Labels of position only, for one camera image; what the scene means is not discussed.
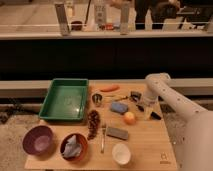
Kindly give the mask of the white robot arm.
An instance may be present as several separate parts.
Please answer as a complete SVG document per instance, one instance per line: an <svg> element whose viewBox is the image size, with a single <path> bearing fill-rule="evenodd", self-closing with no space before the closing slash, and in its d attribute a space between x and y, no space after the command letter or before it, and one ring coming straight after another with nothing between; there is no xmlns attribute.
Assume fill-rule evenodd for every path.
<svg viewBox="0 0 213 171"><path fill-rule="evenodd" d="M213 171L213 111L172 89L170 80L168 73L147 75L142 102L152 106L161 97L186 121L180 171Z"/></svg>

